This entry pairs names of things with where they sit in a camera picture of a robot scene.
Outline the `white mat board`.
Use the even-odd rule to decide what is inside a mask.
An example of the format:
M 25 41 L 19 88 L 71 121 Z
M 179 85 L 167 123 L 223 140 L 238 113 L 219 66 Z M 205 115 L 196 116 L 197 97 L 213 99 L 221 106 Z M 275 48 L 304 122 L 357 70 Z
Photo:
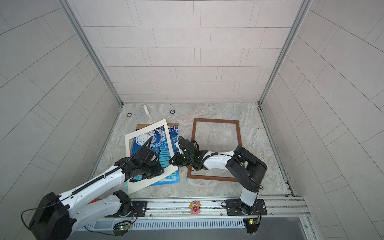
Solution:
M 135 132 L 132 132 L 132 133 L 129 133 L 127 135 L 125 135 L 125 142 L 126 142 L 126 156 L 127 157 L 130 157 L 131 154 L 130 154 L 130 143 L 129 141 L 135 137 L 138 137 L 140 135 L 143 135 L 149 131 L 152 131 L 152 130 L 155 130 L 159 127 L 164 127 L 165 128 L 165 132 L 166 132 L 166 139 L 167 139 L 167 144 L 168 144 L 168 149 L 169 149 L 169 152 L 170 152 L 170 156 L 171 158 L 174 156 L 174 151 L 173 151 L 173 148 L 172 148 L 172 143 L 171 143 L 171 138 L 170 138 L 170 134 L 169 134 L 169 130 L 168 130 L 168 123 L 166 121 L 166 119 L 163 119 L 161 121 L 158 121 L 152 125 L 149 125 L 147 127 L 144 127 L 140 130 L 137 130 Z M 162 179 L 170 176 L 171 174 L 173 174 L 174 172 L 176 172 L 179 168 L 177 166 L 173 166 L 173 165 L 169 165 L 168 167 L 165 168 L 164 170 L 164 173 L 161 174 L 160 176 L 157 176 L 157 177 L 154 177 L 152 179 L 145 179 L 145 180 L 141 180 L 139 182 L 135 182 L 135 183 L 132 183 L 132 182 L 129 182 L 129 181 L 126 181 L 126 186 L 128 187 L 128 194 L 133 194 L 141 189 L 144 189 L 152 184 L 155 184 L 159 181 L 161 181 Z

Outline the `blue poster with white mat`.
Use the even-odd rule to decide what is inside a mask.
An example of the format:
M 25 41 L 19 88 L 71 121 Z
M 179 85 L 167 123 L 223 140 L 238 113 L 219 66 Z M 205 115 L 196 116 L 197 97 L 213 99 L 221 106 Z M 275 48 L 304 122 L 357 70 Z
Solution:
M 174 154 L 176 152 L 179 151 L 178 147 L 177 147 L 177 140 L 178 140 L 178 137 L 179 137 L 179 125 L 178 124 L 170 124 L 168 126 L 168 130 L 169 130 L 169 134 L 170 134 L 170 138 L 171 138 L 171 143 L 172 143 L 172 148 L 173 148 L 173 151 L 174 151 Z M 158 152 L 159 150 L 156 149 L 156 147 L 151 147 L 153 148 L 156 152 Z M 161 163 L 161 166 L 163 167 L 163 169 L 165 170 L 166 167 L 168 167 L 170 164 L 169 164 L 169 160 L 171 159 L 171 156 L 168 157 L 168 154 L 167 152 L 165 151 L 161 151 L 160 153 L 160 163 Z M 138 176 L 138 177 L 135 177 L 134 180 L 138 180 L 141 181 L 142 180 L 142 176 Z M 177 184 L 180 180 L 180 171 L 177 170 L 176 172 L 174 172 L 173 174 L 171 174 L 170 176 L 162 179 L 161 181 L 155 183 L 155 184 L 152 184 L 150 185 L 150 187 L 152 186 L 163 186 L 163 185 L 168 185 L 168 184 Z

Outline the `brown backing board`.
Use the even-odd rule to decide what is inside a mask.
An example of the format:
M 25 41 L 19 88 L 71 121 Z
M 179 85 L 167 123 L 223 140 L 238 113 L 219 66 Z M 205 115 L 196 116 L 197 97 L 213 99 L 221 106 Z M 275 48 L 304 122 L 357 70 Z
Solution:
M 144 127 L 149 126 L 150 124 L 138 124 L 137 130 L 140 130 Z M 134 154 L 150 137 L 154 137 L 151 142 L 151 147 L 158 147 L 161 149 L 161 151 L 165 151 L 168 154 L 168 157 L 170 157 L 167 139 L 166 139 L 166 132 L 164 127 L 159 127 L 155 130 L 149 131 L 143 135 L 140 135 L 138 137 L 135 137 L 129 141 L 130 143 L 130 154 Z

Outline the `brown wooden picture frame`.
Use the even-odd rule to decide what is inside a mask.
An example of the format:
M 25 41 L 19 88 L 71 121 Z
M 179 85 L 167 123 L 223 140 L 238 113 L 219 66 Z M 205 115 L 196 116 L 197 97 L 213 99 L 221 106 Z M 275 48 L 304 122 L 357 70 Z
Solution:
M 195 140 L 196 136 L 196 127 L 198 122 L 204 122 L 204 123 L 222 123 L 222 124 L 234 124 L 236 126 L 237 131 L 237 140 L 239 146 L 242 146 L 242 138 L 241 138 L 241 131 L 240 131 L 240 124 L 237 120 L 220 120 L 220 119 L 202 119 L 202 118 L 194 118 L 193 122 L 193 130 L 192 130 L 192 141 Z M 188 169 L 187 172 L 187 178 L 188 179 L 195 179 L 195 180 L 209 180 L 209 181 L 223 181 L 223 182 L 237 182 L 235 178 L 230 177 L 216 177 L 216 176 L 205 176 L 205 175 L 193 175 L 192 170 Z

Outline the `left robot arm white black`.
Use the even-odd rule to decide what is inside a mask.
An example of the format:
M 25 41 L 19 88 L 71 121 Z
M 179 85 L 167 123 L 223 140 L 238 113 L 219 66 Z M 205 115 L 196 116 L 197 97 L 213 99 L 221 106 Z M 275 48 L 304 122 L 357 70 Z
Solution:
M 66 240 L 73 232 L 103 217 L 133 217 L 139 213 L 124 191 L 96 198 L 136 176 L 152 179 L 164 173 L 160 151 L 142 146 L 132 157 L 125 157 L 92 180 L 59 195 L 45 195 L 25 227 L 37 240 Z

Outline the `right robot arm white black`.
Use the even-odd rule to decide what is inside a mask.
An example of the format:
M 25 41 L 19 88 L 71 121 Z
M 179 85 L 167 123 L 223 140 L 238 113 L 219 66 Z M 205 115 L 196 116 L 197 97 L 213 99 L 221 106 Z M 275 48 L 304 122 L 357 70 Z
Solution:
M 179 151 L 169 160 L 177 167 L 190 167 L 194 171 L 220 169 L 229 171 L 242 186 L 240 198 L 226 200 L 225 207 L 229 215 L 262 216 L 266 215 L 264 204 L 257 201 L 259 191 L 264 187 L 262 181 L 268 169 L 267 165 L 242 146 L 225 153 L 201 151 L 196 141 L 179 137 Z

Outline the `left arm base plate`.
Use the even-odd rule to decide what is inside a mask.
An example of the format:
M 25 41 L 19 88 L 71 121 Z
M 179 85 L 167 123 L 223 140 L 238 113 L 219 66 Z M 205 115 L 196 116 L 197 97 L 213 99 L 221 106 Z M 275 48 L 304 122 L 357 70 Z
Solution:
M 108 215 L 106 218 L 135 218 L 144 217 L 147 209 L 147 201 L 132 201 L 123 203 L 116 214 Z

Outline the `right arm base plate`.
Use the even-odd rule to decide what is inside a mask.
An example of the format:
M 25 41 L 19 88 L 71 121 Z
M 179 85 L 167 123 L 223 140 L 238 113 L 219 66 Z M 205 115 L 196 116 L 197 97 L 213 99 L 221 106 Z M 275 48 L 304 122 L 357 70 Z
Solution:
M 265 201 L 263 199 L 256 199 L 254 204 L 250 207 L 238 200 L 226 200 L 225 206 L 228 216 L 266 216 L 268 214 Z

